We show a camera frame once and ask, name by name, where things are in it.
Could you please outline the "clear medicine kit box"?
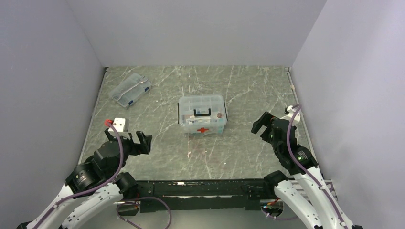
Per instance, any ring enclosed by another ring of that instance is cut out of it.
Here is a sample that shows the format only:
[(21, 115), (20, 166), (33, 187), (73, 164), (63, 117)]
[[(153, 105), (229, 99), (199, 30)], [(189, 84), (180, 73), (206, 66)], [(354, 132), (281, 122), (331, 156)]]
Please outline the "clear medicine kit box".
[(188, 134), (221, 134), (228, 122), (226, 104), (219, 94), (183, 96), (177, 107), (178, 125)]

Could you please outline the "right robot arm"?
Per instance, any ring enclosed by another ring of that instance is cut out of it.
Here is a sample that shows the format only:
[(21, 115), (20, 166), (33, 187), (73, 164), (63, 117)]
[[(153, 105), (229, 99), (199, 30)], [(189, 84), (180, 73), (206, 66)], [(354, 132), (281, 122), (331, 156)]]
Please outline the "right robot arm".
[(257, 134), (265, 127), (261, 139), (270, 143), (280, 164), (303, 189), (298, 192), (281, 171), (264, 177), (263, 192), (269, 198), (279, 198), (296, 214), (308, 229), (360, 229), (344, 213), (321, 174), (318, 162), (310, 150), (297, 143), (295, 117), (283, 118), (264, 112), (253, 122), (251, 132)]

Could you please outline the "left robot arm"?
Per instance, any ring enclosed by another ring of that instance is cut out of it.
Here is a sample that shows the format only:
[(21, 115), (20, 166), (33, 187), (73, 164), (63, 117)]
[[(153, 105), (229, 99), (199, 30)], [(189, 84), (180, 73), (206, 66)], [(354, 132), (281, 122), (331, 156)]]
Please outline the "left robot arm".
[(148, 155), (153, 137), (136, 132), (139, 142), (128, 132), (119, 137), (106, 129), (107, 141), (78, 164), (66, 178), (61, 191), (35, 220), (19, 224), (19, 229), (73, 229), (96, 215), (107, 204), (132, 200), (138, 184), (128, 172), (121, 172), (129, 156)]

